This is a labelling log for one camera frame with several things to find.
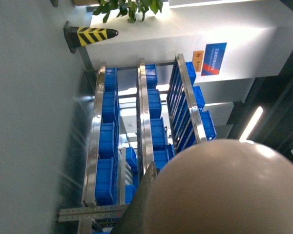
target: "orange sign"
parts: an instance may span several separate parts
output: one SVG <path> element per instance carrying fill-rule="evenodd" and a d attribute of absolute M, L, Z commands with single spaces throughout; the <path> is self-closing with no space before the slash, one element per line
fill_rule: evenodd
<path fill-rule="evenodd" d="M 196 72 L 200 72 L 202 70 L 202 63 L 204 57 L 204 50 L 197 50 L 193 52 L 193 66 Z"/>

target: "black cone base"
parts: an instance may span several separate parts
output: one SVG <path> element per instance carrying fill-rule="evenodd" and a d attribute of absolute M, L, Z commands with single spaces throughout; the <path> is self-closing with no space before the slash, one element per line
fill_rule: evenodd
<path fill-rule="evenodd" d="M 67 45 L 69 47 L 69 50 L 70 52 L 72 52 L 73 54 L 76 52 L 77 48 L 73 46 L 73 41 L 71 39 L 71 37 L 69 36 L 68 32 L 69 32 L 69 28 L 70 28 L 71 24 L 70 22 L 66 22 L 66 24 L 64 25 L 64 37 L 65 37 L 65 40 L 67 42 Z"/>

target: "gray floor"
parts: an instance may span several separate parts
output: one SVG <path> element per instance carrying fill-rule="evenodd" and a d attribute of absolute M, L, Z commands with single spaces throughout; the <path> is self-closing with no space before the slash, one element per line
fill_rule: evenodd
<path fill-rule="evenodd" d="M 0 0 L 0 234 L 63 233 L 57 209 L 80 204 L 93 90 L 67 20 L 90 24 L 70 0 Z"/>

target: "blue sign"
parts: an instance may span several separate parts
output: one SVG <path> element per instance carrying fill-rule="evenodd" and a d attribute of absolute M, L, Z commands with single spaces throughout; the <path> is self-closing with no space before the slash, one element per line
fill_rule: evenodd
<path fill-rule="evenodd" d="M 205 49 L 202 76 L 218 75 L 227 43 L 208 44 Z"/>

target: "metal shelving rack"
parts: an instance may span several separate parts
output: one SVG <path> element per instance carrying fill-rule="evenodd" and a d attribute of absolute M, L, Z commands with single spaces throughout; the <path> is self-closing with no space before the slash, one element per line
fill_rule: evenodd
<path fill-rule="evenodd" d="M 147 97 L 147 76 L 145 60 L 138 62 L 137 77 L 137 141 L 138 141 L 138 173 L 139 180 L 150 163 L 154 161 L 151 121 Z"/>
<path fill-rule="evenodd" d="M 171 134 L 172 134 L 172 139 L 173 139 L 173 144 L 174 144 L 175 149 L 179 147 L 179 144 L 180 144 L 180 142 L 182 142 L 182 138 L 184 138 L 184 137 L 186 137 L 186 142 L 184 144 L 184 146 L 185 146 L 186 143 L 189 141 L 189 138 L 192 135 L 193 131 L 194 131 L 194 135 L 195 135 L 195 139 L 196 139 L 195 143 L 201 143 L 201 142 L 207 141 L 206 135 L 205 135 L 205 130 L 203 127 L 203 123 L 201 120 L 201 115 L 200 115 L 198 105 L 197 105 L 197 102 L 195 99 L 193 87 L 191 84 L 191 80 L 190 80 L 190 77 L 188 74 L 188 69 L 187 69 L 185 58 L 184 58 L 183 54 L 178 54 L 175 58 L 174 66 L 172 69 L 172 75 L 171 75 L 171 79 L 170 79 L 168 96 L 172 92 L 172 82 L 173 82 L 173 77 L 174 77 L 174 74 L 176 72 L 177 67 L 179 68 L 180 77 L 181 77 L 181 81 L 182 81 L 182 87 L 180 88 L 178 95 L 179 95 L 179 97 L 181 97 L 182 93 L 183 92 L 185 93 L 186 101 L 188 104 L 188 110 L 190 113 L 190 119 L 187 121 L 186 126 L 184 128 L 184 132 L 181 135 L 179 142 L 177 143 L 177 141 L 176 141 L 177 139 L 176 139 L 176 136 L 174 135 L 174 131 L 173 131 L 173 129 L 174 129 L 173 119 L 177 117 L 176 112 L 173 112 L 172 109 L 169 107 L 169 104 L 167 104 Z M 176 101 L 176 103 L 173 104 L 173 106 L 174 107 L 178 106 L 180 104 L 180 102 L 181 102 L 181 98 L 178 98 L 178 100 Z M 190 134 L 188 134 L 186 136 L 185 130 L 187 129 L 189 124 L 193 125 L 193 129 L 190 132 Z"/>
<path fill-rule="evenodd" d="M 125 212 L 125 180 L 126 180 L 126 150 L 119 157 L 118 167 L 118 205 L 97 206 L 95 187 L 99 156 L 100 128 L 102 122 L 103 94 L 105 91 L 105 70 L 103 63 L 97 78 L 94 108 L 92 115 L 90 141 L 84 175 L 82 204 L 84 207 L 62 209 L 59 213 L 59 222 L 79 221 L 78 234 L 92 234 L 92 230 L 102 231 L 104 227 L 113 226 Z"/>
<path fill-rule="evenodd" d="M 156 63 L 158 66 L 163 65 L 172 65 L 173 64 L 173 73 L 176 67 L 179 67 L 180 75 L 183 84 L 183 91 L 185 92 L 188 109 L 190 112 L 190 119 L 193 125 L 193 131 L 195 133 L 196 143 L 206 141 L 206 135 L 203 128 L 203 124 L 200 117 L 200 112 L 197 107 L 196 99 L 193 93 L 193 88 L 189 79 L 186 63 L 182 54 L 178 54 L 175 58 L 175 61 L 162 61 Z M 123 69 L 132 69 L 133 66 L 128 66 L 127 68 L 121 67 Z M 103 94 L 105 86 L 105 69 L 106 65 L 102 64 L 99 70 L 99 75 L 97 78 L 95 98 L 94 98 L 94 109 L 93 109 L 93 118 L 91 124 L 90 132 L 90 142 L 88 147 L 88 155 L 86 160 L 86 169 L 84 176 L 84 189 L 82 204 L 84 207 L 80 208 L 71 208 L 71 209 L 62 209 L 59 213 L 59 222 L 67 221 L 79 221 L 78 234 L 91 234 L 92 230 L 101 232 L 104 227 L 114 226 L 119 218 L 125 213 L 128 205 L 125 204 L 125 185 L 132 181 L 132 176 L 128 171 L 128 166 L 126 164 L 126 149 L 122 149 L 122 155 L 119 156 L 119 168 L 118 168 L 118 205 L 111 206 L 97 206 L 95 201 L 95 186 L 96 186 L 96 174 L 97 174 L 97 165 L 99 159 L 99 141 L 100 141 L 100 127 L 102 122 L 102 105 L 103 105 Z M 138 140 L 138 173 L 139 180 L 148 172 L 153 173 L 151 177 L 155 178 L 154 175 L 154 154 L 153 154 L 153 145 L 152 145 L 152 134 L 151 134 L 151 125 L 150 125 L 150 114 L 148 106 L 148 96 L 147 96 L 147 76 L 146 76 L 146 65 L 145 60 L 142 58 L 139 60 L 137 65 L 137 140 Z M 170 126 L 172 129 L 172 119 L 173 115 L 168 109 Z M 141 210 L 137 210 L 137 207 L 141 209 L 139 203 L 144 204 L 146 192 L 148 190 L 148 185 L 151 180 L 145 179 L 145 184 L 139 186 L 137 193 L 138 198 L 133 199 L 132 205 L 129 206 L 129 209 L 126 213 L 141 213 Z M 130 225 L 138 225 L 139 228 L 142 228 L 142 220 L 136 220 L 132 222 L 130 219 L 132 215 L 125 215 L 125 220 L 122 220 L 121 225 L 117 227 L 117 233 L 126 233 L 126 234 L 136 234 L 137 228 L 128 228 Z"/>

